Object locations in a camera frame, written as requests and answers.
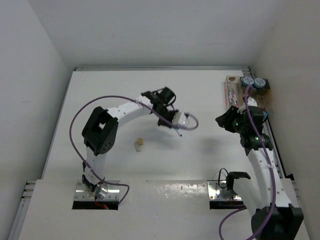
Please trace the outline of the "teal capped marker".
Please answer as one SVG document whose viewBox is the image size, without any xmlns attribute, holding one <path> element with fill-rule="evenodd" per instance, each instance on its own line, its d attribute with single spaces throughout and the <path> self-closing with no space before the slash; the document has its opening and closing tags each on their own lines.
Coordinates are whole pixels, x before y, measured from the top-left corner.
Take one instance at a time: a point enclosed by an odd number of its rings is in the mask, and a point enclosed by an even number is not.
<svg viewBox="0 0 320 240">
<path fill-rule="evenodd" d="M 176 127 L 176 128 L 174 128 L 174 130 L 178 134 L 179 137 L 183 136 L 183 134 L 180 132 L 180 128 Z"/>
</svg>

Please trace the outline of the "blue white tape roll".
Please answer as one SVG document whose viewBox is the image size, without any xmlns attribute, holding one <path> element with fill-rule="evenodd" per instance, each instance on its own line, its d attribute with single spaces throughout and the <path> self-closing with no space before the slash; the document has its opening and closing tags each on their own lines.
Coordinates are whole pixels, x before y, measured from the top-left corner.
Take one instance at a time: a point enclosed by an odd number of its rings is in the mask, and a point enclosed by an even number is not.
<svg viewBox="0 0 320 240">
<path fill-rule="evenodd" d="M 249 77 L 249 76 L 243 77 L 241 79 L 241 85 L 243 87 L 247 87 L 247 86 L 250 86 L 250 85 L 253 85 L 253 84 L 254 84 L 254 79 Z"/>
</svg>

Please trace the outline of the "orange highlighter pen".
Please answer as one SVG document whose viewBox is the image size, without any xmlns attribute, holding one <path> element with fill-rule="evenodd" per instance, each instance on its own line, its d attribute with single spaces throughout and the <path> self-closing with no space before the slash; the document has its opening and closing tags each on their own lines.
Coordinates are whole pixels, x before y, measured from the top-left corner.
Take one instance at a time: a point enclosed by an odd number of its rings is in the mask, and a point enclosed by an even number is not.
<svg viewBox="0 0 320 240">
<path fill-rule="evenodd" d="M 232 95 L 231 95 L 229 88 L 226 89 L 226 94 L 227 94 L 227 99 L 228 99 L 228 105 L 231 106 L 233 98 L 232 98 Z"/>
</svg>

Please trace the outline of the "pink highlighter pen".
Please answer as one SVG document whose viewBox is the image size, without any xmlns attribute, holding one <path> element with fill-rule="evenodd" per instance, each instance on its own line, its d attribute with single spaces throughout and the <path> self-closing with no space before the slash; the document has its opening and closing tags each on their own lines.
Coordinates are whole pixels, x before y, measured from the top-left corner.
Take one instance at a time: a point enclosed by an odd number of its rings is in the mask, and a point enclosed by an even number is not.
<svg viewBox="0 0 320 240">
<path fill-rule="evenodd" d="M 234 105 L 235 105 L 235 106 L 238 106 L 238 101 L 237 101 L 237 97 L 236 97 L 236 93 L 235 93 L 234 88 L 232 88 L 231 93 L 232 93 Z"/>
</svg>

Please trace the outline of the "blue capped marker diagonal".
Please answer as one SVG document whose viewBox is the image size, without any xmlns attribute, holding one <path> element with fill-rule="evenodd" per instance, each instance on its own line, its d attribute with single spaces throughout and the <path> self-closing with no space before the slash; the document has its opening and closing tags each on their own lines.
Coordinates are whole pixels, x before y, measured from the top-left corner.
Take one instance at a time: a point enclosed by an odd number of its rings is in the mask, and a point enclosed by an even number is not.
<svg viewBox="0 0 320 240">
<path fill-rule="evenodd" d="M 264 112 L 263 112 L 263 117 L 264 117 L 264 118 L 268 118 L 268 117 L 269 117 L 269 113 L 266 112 L 266 111 L 264 111 Z"/>
</svg>

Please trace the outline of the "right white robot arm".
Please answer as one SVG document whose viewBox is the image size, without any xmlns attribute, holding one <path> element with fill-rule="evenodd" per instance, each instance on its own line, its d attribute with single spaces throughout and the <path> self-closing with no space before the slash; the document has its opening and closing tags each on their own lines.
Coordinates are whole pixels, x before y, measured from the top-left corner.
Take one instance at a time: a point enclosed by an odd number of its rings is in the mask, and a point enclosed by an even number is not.
<svg viewBox="0 0 320 240">
<path fill-rule="evenodd" d="M 264 110 L 248 97 L 242 107 L 232 105 L 215 120 L 226 131 L 239 134 L 254 171 L 257 186 L 247 172 L 231 171 L 226 177 L 227 191 L 237 194 L 251 215 L 252 237 L 293 240 L 304 215 L 301 208 L 293 206 L 279 177 L 272 142 L 263 133 Z"/>
</svg>

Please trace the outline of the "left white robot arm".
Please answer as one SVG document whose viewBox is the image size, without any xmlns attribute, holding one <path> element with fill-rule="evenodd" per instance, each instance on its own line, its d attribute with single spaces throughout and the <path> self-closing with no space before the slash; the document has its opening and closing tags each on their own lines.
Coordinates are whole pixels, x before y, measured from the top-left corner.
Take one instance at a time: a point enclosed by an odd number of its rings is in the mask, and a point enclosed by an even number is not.
<svg viewBox="0 0 320 240">
<path fill-rule="evenodd" d="M 149 114 L 159 114 L 157 125 L 171 129 L 178 111 L 168 107 L 172 107 L 175 101 L 175 93 L 164 87 L 143 92 L 120 106 L 106 109 L 98 106 L 92 111 L 81 133 L 87 150 L 86 163 L 89 164 L 83 164 L 82 182 L 90 192 L 94 193 L 101 183 L 96 175 L 102 176 L 105 154 L 114 146 L 118 129 Z"/>
</svg>

